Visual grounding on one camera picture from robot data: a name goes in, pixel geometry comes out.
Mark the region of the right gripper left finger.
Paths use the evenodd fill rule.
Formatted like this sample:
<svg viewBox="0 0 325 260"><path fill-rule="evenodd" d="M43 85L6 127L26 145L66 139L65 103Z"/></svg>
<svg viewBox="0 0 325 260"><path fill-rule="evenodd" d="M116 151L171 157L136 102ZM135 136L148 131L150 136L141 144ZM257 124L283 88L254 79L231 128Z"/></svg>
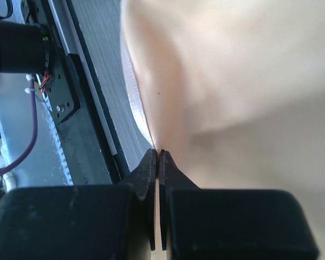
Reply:
<svg viewBox="0 0 325 260"><path fill-rule="evenodd" d="M17 188L0 200L0 259L150 259L157 153L118 184Z"/></svg>

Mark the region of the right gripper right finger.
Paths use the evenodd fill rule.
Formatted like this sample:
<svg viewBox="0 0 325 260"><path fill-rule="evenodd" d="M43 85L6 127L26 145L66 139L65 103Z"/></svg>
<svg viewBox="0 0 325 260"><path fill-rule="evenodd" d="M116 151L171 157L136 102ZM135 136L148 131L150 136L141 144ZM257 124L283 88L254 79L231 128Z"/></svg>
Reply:
<svg viewBox="0 0 325 260"><path fill-rule="evenodd" d="M203 189L158 162L160 230L168 259L318 259L297 199L282 190Z"/></svg>

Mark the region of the peach cloth napkin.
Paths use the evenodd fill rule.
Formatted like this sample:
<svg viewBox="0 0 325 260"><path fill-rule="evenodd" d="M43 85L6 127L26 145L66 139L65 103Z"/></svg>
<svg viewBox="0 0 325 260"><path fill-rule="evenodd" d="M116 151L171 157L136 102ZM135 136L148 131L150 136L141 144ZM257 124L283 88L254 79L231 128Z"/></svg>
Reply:
<svg viewBox="0 0 325 260"><path fill-rule="evenodd" d="M325 1L123 1L136 123L197 185L302 204L325 259Z"/></svg>

